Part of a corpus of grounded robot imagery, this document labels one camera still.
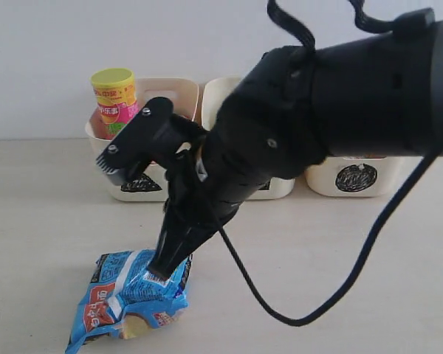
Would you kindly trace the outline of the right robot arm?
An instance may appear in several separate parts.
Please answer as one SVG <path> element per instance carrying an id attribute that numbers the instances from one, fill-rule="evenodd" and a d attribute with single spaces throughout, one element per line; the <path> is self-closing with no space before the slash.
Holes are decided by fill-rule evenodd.
<path id="1" fill-rule="evenodd" d="M 422 156 L 443 137 L 443 21 L 414 32 L 266 52 L 168 173 L 151 273 L 169 278 L 271 178 L 330 156 Z"/>

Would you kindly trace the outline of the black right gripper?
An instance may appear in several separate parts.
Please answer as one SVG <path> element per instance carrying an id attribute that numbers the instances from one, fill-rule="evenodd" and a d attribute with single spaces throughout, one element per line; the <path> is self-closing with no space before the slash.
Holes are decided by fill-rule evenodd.
<path id="1" fill-rule="evenodd" d="M 292 179 L 326 149 L 312 123 L 313 54 L 284 46 L 261 60 L 224 99 L 213 127 L 170 172 L 166 224 L 228 221 L 271 178 Z"/>

